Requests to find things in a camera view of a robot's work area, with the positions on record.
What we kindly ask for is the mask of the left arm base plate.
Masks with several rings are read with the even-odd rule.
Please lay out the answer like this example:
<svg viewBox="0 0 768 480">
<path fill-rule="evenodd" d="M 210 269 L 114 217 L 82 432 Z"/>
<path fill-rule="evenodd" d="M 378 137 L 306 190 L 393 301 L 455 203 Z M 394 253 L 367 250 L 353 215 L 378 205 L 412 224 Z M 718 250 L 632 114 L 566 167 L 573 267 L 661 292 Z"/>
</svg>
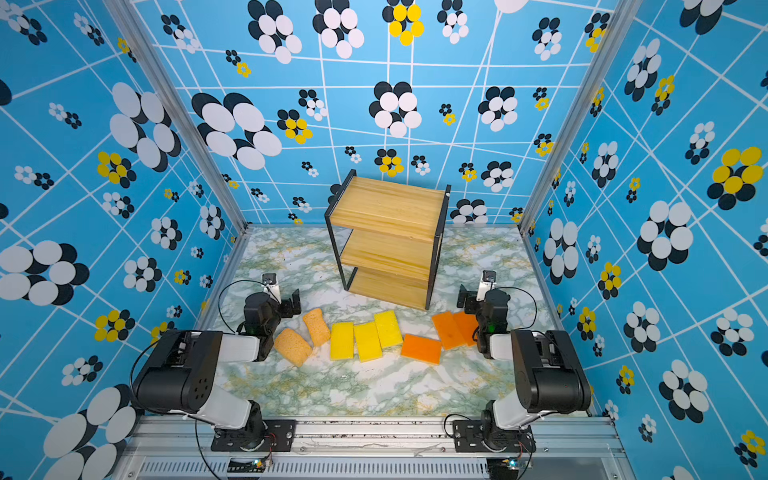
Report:
<svg viewBox="0 0 768 480">
<path fill-rule="evenodd" d="M 258 420 L 238 430 L 215 429 L 214 452 L 290 452 L 295 438 L 296 420 Z"/>
</svg>

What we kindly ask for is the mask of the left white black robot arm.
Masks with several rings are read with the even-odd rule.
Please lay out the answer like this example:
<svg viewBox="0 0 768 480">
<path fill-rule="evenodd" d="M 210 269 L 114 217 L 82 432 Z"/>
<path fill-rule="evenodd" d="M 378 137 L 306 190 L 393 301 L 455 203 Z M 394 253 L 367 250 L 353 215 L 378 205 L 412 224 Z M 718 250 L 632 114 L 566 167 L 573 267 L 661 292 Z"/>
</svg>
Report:
<svg viewBox="0 0 768 480">
<path fill-rule="evenodd" d="M 266 420 L 261 406 L 215 384 L 219 365 L 265 361 L 283 319 L 301 313 L 300 291 L 276 301 L 270 291 L 249 295 L 234 333 L 171 330 L 161 336 L 131 390 L 140 408 L 186 415 L 213 427 L 215 452 L 288 452 L 294 420 Z"/>
</svg>

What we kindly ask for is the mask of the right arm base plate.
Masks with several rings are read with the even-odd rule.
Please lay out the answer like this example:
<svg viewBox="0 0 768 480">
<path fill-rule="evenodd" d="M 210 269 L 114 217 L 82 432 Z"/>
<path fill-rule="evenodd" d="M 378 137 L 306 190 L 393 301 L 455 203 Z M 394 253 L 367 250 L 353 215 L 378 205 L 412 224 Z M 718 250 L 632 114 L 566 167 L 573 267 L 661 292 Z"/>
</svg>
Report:
<svg viewBox="0 0 768 480">
<path fill-rule="evenodd" d="M 537 447 L 530 428 L 502 430 L 481 420 L 453 420 L 449 433 L 457 453 L 528 454 Z"/>
</svg>

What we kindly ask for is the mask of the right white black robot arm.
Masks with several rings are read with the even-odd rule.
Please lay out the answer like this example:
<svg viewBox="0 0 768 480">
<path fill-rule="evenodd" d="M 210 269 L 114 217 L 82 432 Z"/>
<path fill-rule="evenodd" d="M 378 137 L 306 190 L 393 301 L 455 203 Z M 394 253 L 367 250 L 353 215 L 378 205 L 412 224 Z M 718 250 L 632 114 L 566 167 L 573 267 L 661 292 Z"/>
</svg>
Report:
<svg viewBox="0 0 768 480">
<path fill-rule="evenodd" d="M 457 450 L 533 452 L 533 422 L 586 412 L 591 405 L 589 382 L 565 331 L 508 327 L 510 290 L 491 282 L 477 291 L 459 290 L 457 306 L 478 323 L 471 341 L 483 357 L 511 363 L 515 389 L 489 401 L 479 420 L 454 423 Z"/>
</svg>

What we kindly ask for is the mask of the yellow sponge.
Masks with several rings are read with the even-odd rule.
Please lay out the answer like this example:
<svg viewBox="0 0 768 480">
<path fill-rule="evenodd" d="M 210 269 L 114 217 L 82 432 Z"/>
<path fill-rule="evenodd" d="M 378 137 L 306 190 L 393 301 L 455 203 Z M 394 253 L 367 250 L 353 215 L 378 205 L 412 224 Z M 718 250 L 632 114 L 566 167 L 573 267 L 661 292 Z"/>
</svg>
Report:
<svg viewBox="0 0 768 480">
<path fill-rule="evenodd" d="M 403 343 L 403 336 L 394 311 L 385 311 L 374 315 L 380 345 L 383 349 Z"/>
<path fill-rule="evenodd" d="M 354 324 L 338 322 L 331 327 L 330 360 L 341 361 L 354 358 Z"/>
<path fill-rule="evenodd" d="M 382 347 L 379 334 L 374 322 L 354 326 L 354 337 L 361 362 L 368 362 L 382 357 Z"/>
</svg>

